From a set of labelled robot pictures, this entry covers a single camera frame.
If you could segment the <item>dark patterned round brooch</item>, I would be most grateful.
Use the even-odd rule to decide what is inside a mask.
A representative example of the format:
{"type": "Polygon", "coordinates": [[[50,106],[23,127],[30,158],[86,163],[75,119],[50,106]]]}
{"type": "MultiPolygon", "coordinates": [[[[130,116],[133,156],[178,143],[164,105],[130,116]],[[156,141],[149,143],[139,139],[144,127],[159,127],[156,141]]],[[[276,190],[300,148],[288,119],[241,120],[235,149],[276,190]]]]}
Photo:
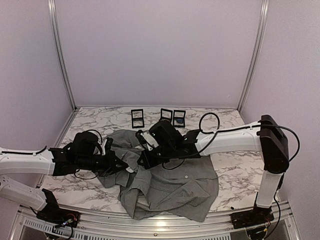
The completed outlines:
{"type": "Polygon", "coordinates": [[[134,172],[135,172],[135,171],[132,170],[130,167],[127,167],[127,168],[126,168],[126,171],[129,172],[129,173],[134,173],[134,172]]]}

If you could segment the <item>grey button shirt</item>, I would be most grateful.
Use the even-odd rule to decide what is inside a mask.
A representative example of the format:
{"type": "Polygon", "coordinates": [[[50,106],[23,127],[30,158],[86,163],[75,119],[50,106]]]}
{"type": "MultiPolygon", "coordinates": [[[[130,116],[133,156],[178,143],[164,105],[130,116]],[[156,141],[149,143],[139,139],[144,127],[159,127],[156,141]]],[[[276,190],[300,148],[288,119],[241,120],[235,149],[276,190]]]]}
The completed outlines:
{"type": "Polygon", "coordinates": [[[99,177],[105,188],[120,186],[118,200],[132,219],[141,220],[169,212],[203,222],[218,196],[219,179],[210,156],[186,159],[176,169],[160,165],[144,169],[137,161],[142,151],[133,130],[120,129],[109,135],[111,150],[131,168],[99,177]]]}

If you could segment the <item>blue round brooch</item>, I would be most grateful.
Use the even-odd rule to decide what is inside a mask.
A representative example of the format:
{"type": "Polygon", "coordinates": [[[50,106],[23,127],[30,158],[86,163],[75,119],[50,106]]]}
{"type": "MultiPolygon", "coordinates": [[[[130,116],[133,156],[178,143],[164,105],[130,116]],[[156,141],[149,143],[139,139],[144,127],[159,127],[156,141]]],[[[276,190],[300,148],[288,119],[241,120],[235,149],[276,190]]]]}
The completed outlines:
{"type": "Polygon", "coordinates": [[[184,123],[184,121],[182,119],[177,119],[176,123],[179,124],[179,125],[182,125],[184,123]]]}

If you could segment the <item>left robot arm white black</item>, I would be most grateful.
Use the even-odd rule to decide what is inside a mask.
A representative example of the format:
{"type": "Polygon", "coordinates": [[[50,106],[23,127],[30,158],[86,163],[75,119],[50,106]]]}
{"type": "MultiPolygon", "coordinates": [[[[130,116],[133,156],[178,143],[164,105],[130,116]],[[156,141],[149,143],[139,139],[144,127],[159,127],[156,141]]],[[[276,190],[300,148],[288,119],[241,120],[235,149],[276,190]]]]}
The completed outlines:
{"type": "Polygon", "coordinates": [[[75,135],[63,148],[43,148],[39,151],[0,150],[1,198],[42,211],[53,223],[63,219],[63,211],[50,190],[32,188],[13,180],[10,174],[73,175],[78,170],[91,171],[98,177],[120,172],[128,165],[111,149],[113,139],[102,140],[94,131],[75,135]]]}

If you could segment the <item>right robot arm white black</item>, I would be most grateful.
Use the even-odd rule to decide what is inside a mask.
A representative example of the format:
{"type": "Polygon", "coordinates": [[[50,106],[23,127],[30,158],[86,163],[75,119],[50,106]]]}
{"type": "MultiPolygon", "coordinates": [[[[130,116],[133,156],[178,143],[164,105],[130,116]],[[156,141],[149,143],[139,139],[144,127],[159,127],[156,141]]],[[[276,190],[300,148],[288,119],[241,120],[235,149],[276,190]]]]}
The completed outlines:
{"type": "Polygon", "coordinates": [[[262,115],[259,121],[239,127],[218,128],[211,132],[196,129],[185,135],[167,120],[160,120],[148,131],[139,130],[135,134],[144,149],[138,163],[150,169],[171,159],[197,159],[238,151],[260,152],[264,162],[263,175],[254,208],[247,214],[252,224],[258,224],[267,216],[267,209],[281,187],[282,177],[296,157],[296,154],[289,155],[285,131],[297,137],[293,130],[278,125],[270,115],[262,115]]]}

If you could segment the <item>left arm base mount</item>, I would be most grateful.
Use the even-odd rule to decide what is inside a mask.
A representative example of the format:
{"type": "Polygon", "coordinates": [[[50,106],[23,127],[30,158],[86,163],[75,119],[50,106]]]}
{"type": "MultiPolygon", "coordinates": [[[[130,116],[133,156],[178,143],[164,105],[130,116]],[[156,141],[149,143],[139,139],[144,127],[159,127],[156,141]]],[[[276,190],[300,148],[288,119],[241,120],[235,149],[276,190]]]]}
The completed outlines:
{"type": "Polygon", "coordinates": [[[45,196],[45,206],[37,211],[36,217],[46,222],[60,224],[72,220],[70,223],[76,228],[79,222],[80,213],[78,211],[60,208],[54,194],[47,189],[41,190],[45,196]]]}

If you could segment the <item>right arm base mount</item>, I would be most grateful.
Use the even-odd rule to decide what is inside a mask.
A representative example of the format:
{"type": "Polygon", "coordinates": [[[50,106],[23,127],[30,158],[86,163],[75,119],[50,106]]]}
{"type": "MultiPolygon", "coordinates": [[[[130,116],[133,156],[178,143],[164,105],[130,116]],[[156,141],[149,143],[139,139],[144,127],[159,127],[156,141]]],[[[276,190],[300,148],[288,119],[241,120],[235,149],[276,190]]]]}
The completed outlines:
{"type": "Polygon", "coordinates": [[[272,207],[262,208],[257,206],[256,195],[253,208],[250,210],[235,212],[230,215],[234,229],[247,228],[260,224],[270,224],[275,219],[272,207]]]}

